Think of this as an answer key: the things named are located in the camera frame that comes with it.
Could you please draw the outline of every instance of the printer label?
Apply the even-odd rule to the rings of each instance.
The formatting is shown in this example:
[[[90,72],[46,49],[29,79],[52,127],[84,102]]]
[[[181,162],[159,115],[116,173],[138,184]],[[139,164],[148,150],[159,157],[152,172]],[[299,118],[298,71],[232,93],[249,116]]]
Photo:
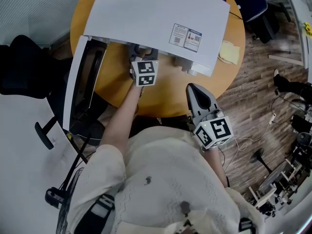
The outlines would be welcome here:
[[[198,47],[200,44],[202,34],[193,30],[189,29],[186,35],[185,43],[184,43],[184,48],[197,52]]]
[[[175,23],[174,28],[171,33],[169,43],[183,48],[188,31],[189,31],[189,28]]]

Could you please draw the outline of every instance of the yellow object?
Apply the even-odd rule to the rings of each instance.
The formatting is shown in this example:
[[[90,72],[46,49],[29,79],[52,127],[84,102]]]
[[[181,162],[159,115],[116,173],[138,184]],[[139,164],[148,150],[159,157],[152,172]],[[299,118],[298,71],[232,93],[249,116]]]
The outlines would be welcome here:
[[[311,25],[308,22],[304,22],[302,25],[303,25],[307,35],[310,36],[310,38],[312,38]]]
[[[223,60],[237,65],[239,60],[239,47],[234,46],[233,43],[223,41],[219,51],[219,56]]]

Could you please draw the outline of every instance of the round wooden table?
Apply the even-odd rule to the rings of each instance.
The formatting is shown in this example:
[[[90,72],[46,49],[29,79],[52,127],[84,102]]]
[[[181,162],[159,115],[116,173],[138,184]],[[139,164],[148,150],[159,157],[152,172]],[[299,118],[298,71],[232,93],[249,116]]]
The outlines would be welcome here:
[[[70,42],[75,52],[79,37],[83,35],[91,8],[95,0],[80,0],[72,18]],[[234,0],[227,0],[230,11],[241,17]],[[243,61],[245,52],[245,29],[241,19],[229,14],[224,40],[240,47],[238,65],[225,64],[217,60],[211,77],[197,74],[191,76],[174,67],[174,58],[159,54],[159,70],[154,86],[145,87],[139,100],[139,115],[150,117],[174,117],[188,114],[186,86],[195,83],[203,86],[218,98],[233,82]],[[128,46],[112,42],[105,54],[95,92],[115,107],[119,107],[132,80],[129,77]]]

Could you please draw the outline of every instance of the wire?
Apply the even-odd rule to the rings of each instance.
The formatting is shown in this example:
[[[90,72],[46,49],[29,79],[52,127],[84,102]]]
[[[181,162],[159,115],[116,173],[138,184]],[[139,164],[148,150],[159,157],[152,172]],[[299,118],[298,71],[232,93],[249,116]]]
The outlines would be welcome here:
[[[236,137],[232,137],[232,138],[235,140],[235,142],[236,142],[236,144],[237,144],[237,147],[238,147],[238,150],[237,150],[237,152],[235,153],[235,155],[233,156],[233,158],[231,159],[231,161],[230,161],[230,163],[228,164],[228,166],[225,168],[224,172],[226,172],[226,170],[228,169],[228,167],[231,165],[231,163],[233,162],[233,160],[234,160],[234,158],[236,157],[236,155],[238,154],[238,152],[239,152],[239,151],[244,151],[244,150],[247,148],[247,146],[248,146],[247,142],[244,142],[244,143],[242,144],[242,146],[239,147],[239,145],[238,145],[238,143],[237,143],[237,140],[236,140]],[[236,168],[236,169],[234,169],[233,171],[235,171],[235,170],[237,170],[237,171],[236,171],[234,174],[238,173],[239,169]],[[226,174],[226,175],[234,175],[234,174],[232,173],[233,171],[231,171],[230,173],[228,173],[228,174]]]
[[[102,140],[101,138],[90,138],[90,139],[94,139],[94,140]]]
[[[272,104],[271,104],[271,112],[272,112],[273,115],[274,115],[275,113],[273,112],[272,107],[273,107],[274,102],[275,102],[277,99],[278,99],[278,97],[276,97],[276,98],[274,99],[274,101],[272,102]]]
[[[303,112],[305,112],[306,114],[308,114],[308,115],[309,115],[309,113],[308,113],[306,110],[302,109],[301,107],[298,107],[296,104],[292,103],[291,101],[286,100],[285,98],[283,98],[283,97],[282,97],[282,96],[280,96],[280,95],[277,95],[277,96],[278,96],[278,97],[280,97],[280,98],[282,98],[284,101],[287,101],[288,103],[290,103],[290,104],[294,105],[295,107],[299,108],[301,111],[303,111]]]
[[[306,89],[306,88],[301,89],[300,94],[299,94],[299,99],[301,97],[302,90],[304,90],[304,89]]]
[[[218,148],[219,148],[219,150],[221,151],[221,153],[223,154],[223,165],[222,165],[222,167],[224,166],[224,164],[225,164],[225,155],[224,155],[224,152],[222,152],[222,150],[220,149],[220,147],[218,146]]]
[[[94,154],[95,152],[96,152],[96,151],[90,153],[87,157],[89,157],[90,155]],[[86,158],[87,158],[87,157],[86,157]],[[74,169],[76,169],[82,162],[83,162],[83,161],[81,161]],[[64,180],[64,181],[65,181],[65,180]],[[62,185],[64,184],[64,181],[63,181],[63,183],[60,185],[60,187],[59,187],[58,189],[60,189],[60,188],[62,187]]]
[[[241,18],[241,17],[239,17],[238,15],[236,15],[236,14],[232,13],[231,11],[230,11],[230,14],[232,14],[232,15],[234,15],[234,16],[236,16],[236,17],[238,17],[239,19],[243,20],[243,18]]]
[[[84,115],[86,113],[86,111],[84,111],[80,116],[79,116],[79,118],[78,119],[75,119],[75,121],[73,122],[73,124],[69,127],[69,131],[72,129],[72,127],[76,124],[76,122],[81,122],[80,121],[80,118]]]
[[[265,134],[265,132],[267,131],[268,127],[269,127],[269,124],[268,124],[267,127],[265,128],[265,130],[264,130],[263,134],[260,136],[260,138],[258,138],[258,139],[256,139],[256,140],[253,140],[252,138],[240,138],[240,137],[233,137],[233,138],[238,138],[238,139],[250,139],[252,142],[256,142],[256,141],[260,140],[260,139],[264,136],[264,134]]]
[[[262,134],[258,139],[256,139],[256,140],[253,140],[252,138],[232,137],[232,138],[235,140],[236,144],[237,144],[238,150],[236,151],[235,155],[234,155],[233,158],[231,159],[230,163],[228,164],[228,166],[226,167],[226,169],[224,170],[224,172],[226,172],[226,170],[228,169],[228,167],[231,165],[231,163],[233,162],[233,160],[234,160],[234,158],[236,157],[236,155],[238,154],[238,152],[239,152],[239,151],[244,151],[244,150],[248,147],[248,143],[247,143],[247,142],[244,142],[244,143],[241,145],[241,147],[239,147],[239,145],[238,145],[236,139],[237,139],[237,138],[238,138],[238,139],[250,139],[252,142],[256,142],[256,141],[260,140],[260,139],[264,136],[264,134],[265,134],[265,132],[267,131],[268,127],[269,127],[269,124],[268,124],[267,127],[265,128],[263,134]],[[236,168],[236,169],[234,169],[233,171],[231,171],[231,172],[229,172],[229,173],[226,173],[226,175],[234,175],[234,174],[237,174],[238,171],[239,171],[239,169]]]
[[[90,153],[87,157],[89,157],[90,155],[94,154],[95,152],[96,152],[96,151]],[[87,157],[86,157],[86,158],[87,158]],[[81,162],[75,167],[75,169],[76,169],[82,162],[83,162],[83,161],[81,161]]]
[[[286,121],[281,122],[281,123],[277,123],[277,122],[275,122],[275,121],[272,121],[272,123],[277,124],[277,125],[283,125],[284,123],[290,123],[290,121],[291,121],[291,119],[286,120]]]

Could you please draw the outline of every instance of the black chair leg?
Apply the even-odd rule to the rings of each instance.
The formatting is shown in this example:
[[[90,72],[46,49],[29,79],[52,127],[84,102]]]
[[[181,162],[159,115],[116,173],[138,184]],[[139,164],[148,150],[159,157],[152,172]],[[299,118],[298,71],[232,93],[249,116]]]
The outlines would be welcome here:
[[[51,130],[51,128],[54,126],[54,124],[57,122],[57,120],[58,120],[58,117],[54,116],[52,119],[49,120],[49,122],[43,128],[41,128],[38,122],[36,122],[35,124],[35,130],[37,134],[39,135],[41,141],[49,150],[51,150],[54,147],[54,145],[49,140],[47,134]]]

